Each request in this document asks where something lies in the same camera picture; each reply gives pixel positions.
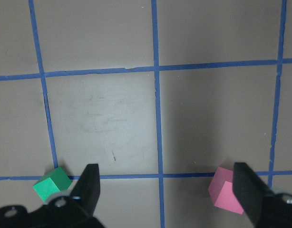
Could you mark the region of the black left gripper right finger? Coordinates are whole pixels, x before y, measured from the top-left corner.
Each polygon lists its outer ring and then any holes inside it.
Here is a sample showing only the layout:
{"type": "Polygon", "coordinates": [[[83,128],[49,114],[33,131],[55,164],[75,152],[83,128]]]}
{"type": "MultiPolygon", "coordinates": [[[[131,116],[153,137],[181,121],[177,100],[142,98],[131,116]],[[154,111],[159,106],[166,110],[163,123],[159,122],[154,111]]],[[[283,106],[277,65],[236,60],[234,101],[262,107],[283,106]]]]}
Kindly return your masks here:
{"type": "Polygon", "coordinates": [[[234,163],[233,193],[254,226],[265,226],[275,194],[245,162],[234,163]]]}

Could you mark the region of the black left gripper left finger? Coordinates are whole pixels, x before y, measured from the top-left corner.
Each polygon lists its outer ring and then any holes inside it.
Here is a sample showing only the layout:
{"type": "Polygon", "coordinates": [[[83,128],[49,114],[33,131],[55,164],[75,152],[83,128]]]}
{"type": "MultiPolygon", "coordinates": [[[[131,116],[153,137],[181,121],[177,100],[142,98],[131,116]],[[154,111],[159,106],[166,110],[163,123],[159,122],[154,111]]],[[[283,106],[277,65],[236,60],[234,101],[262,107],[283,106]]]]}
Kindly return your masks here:
{"type": "Polygon", "coordinates": [[[93,216],[100,196],[100,174],[97,163],[88,164],[72,189],[70,197],[90,216],[93,216]]]}

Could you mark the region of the green cube near left arm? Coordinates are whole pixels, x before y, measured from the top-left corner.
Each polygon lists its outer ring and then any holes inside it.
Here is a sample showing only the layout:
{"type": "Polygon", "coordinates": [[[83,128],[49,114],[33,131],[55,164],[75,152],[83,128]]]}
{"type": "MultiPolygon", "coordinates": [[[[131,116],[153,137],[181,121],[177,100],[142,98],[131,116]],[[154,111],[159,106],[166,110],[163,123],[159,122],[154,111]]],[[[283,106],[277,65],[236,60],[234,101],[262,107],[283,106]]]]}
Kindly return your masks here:
{"type": "Polygon", "coordinates": [[[67,190],[72,181],[62,167],[57,167],[44,174],[34,185],[33,189],[42,201],[52,194],[67,190]]]}

